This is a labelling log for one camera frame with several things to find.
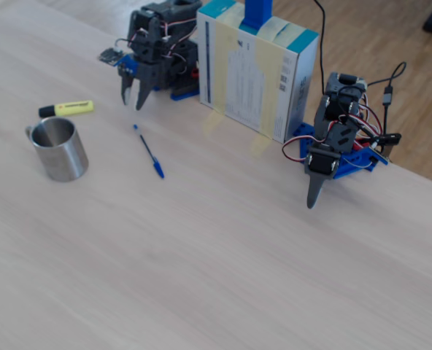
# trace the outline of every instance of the stainless steel mug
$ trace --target stainless steel mug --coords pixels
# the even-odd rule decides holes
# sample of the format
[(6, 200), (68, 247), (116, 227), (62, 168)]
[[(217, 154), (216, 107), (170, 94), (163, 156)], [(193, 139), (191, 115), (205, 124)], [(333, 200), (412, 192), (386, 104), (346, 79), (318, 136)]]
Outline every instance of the stainless steel mug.
[(78, 179), (88, 169), (88, 158), (74, 123), (60, 117), (41, 120), (25, 129), (47, 174), (56, 181)]

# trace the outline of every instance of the white box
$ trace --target white box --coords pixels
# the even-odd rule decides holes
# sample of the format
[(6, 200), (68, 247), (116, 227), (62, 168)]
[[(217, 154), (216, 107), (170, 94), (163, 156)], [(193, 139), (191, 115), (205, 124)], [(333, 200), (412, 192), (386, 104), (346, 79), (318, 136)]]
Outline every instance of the white box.
[(243, 18), (232, 0), (198, 11), (200, 102), (284, 142), (304, 118), (318, 34), (278, 17), (255, 31)]

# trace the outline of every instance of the highlighter cap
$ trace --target highlighter cap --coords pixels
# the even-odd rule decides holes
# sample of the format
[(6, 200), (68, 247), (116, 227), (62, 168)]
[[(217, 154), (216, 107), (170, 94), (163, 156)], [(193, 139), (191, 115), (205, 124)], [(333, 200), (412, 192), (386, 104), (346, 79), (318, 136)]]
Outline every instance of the highlighter cap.
[(53, 117), (53, 116), (55, 116), (54, 105), (42, 107), (39, 109), (39, 117), (40, 118), (47, 118), (47, 117)]

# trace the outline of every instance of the highlighter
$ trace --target highlighter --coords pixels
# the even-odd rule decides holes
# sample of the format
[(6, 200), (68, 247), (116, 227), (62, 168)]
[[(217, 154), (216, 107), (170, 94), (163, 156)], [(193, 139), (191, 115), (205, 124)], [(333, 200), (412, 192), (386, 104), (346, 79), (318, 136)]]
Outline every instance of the highlighter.
[(39, 109), (39, 116), (41, 118), (64, 116), (78, 113), (92, 112), (94, 105), (91, 100), (69, 102), (67, 104), (53, 104)]

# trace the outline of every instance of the pen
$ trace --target pen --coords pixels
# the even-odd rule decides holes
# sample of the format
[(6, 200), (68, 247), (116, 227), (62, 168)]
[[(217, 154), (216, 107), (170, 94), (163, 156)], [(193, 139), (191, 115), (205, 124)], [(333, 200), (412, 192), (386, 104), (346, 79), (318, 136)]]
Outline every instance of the pen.
[(157, 159), (155, 156), (153, 156), (153, 154), (151, 153), (150, 148), (149, 148), (148, 145), (146, 144), (146, 141), (145, 141), (144, 138), (143, 138), (142, 132), (140, 131), (140, 129), (139, 129), (139, 127), (138, 127), (137, 124), (134, 124), (134, 129), (135, 129), (136, 133), (138, 134), (138, 136), (140, 136), (140, 138), (142, 139), (143, 144), (144, 144), (144, 146), (146, 147), (146, 150), (147, 150), (148, 153), (150, 154), (150, 157), (151, 157), (151, 159), (153, 160), (153, 166), (155, 167), (156, 172), (158, 173), (158, 175), (159, 175), (162, 179), (164, 179), (164, 172), (163, 172), (163, 169), (161, 168), (161, 165), (159, 164), (158, 159)]

